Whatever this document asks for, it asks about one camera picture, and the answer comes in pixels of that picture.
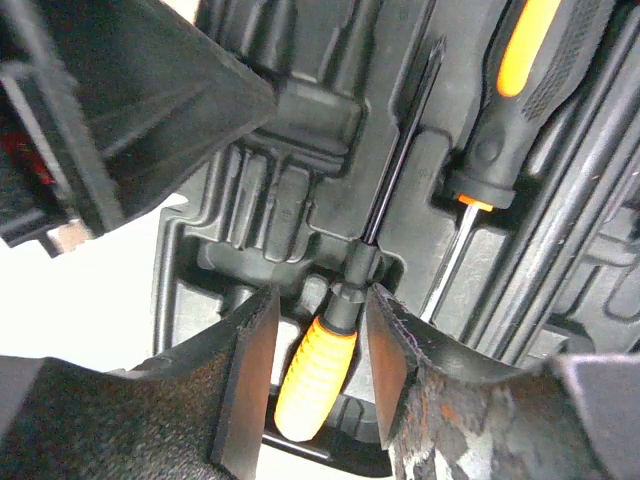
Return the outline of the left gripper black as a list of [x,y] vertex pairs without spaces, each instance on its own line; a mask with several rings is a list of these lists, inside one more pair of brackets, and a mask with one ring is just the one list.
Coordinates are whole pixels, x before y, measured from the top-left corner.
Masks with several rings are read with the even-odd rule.
[[1,4],[1,239],[99,237],[264,124],[271,85],[161,1]]

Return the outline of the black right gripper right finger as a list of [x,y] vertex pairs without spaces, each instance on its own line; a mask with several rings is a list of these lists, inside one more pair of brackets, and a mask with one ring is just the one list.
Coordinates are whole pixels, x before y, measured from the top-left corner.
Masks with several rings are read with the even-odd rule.
[[520,370],[374,285],[367,331],[381,445],[399,479],[635,479],[639,358],[561,354]]

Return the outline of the large orange black screwdriver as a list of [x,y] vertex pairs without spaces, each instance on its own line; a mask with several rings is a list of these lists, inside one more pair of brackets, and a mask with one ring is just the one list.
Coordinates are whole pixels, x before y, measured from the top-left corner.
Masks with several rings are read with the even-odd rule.
[[479,213],[506,210],[540,129],[583,80],[611,1],[512,1],[489,45],[484,100],[445,187],[464,205],[421,312],[435,320]]

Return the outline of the orange handled tool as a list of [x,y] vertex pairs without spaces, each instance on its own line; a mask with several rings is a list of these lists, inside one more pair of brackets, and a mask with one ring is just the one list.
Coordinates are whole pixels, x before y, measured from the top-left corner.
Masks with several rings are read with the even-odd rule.
[[363,235],[346,260],[343,278],[333,283],[326,309],[314,318],[287,369],[274,422],[281,435],[290,441],[309,441],[319,432],[347,377],[358,339],[358,318],[378,252],[377,237],[445,50],[443,37],[429,49],[409,110],[387,159]]

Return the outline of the black plastic tool case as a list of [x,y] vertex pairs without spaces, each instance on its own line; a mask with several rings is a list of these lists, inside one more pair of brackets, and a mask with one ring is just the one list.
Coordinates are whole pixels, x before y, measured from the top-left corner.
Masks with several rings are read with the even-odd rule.
[[[281,292],[288,358],[365,229],[422,66],[438,72],[389,200],[370,279],[420,318],[460,228],[448,178],[488,92],[502,1],[203,1],[195,24],[280,83],[270,123],[207,161],[163,211],[154,349]],[[639,475],[639,5],[580,1],[604,31],[577,89],[540,128],[512,205],[471,233],[433,325],[452,349],[521,368],[563,363],[610,476]]]

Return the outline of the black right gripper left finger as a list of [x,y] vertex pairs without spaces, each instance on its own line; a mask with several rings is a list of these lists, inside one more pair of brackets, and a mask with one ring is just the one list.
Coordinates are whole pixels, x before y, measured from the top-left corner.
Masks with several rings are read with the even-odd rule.
[[5,479],[251,479],[280,316],[275,287],[132,370],[1,360]]

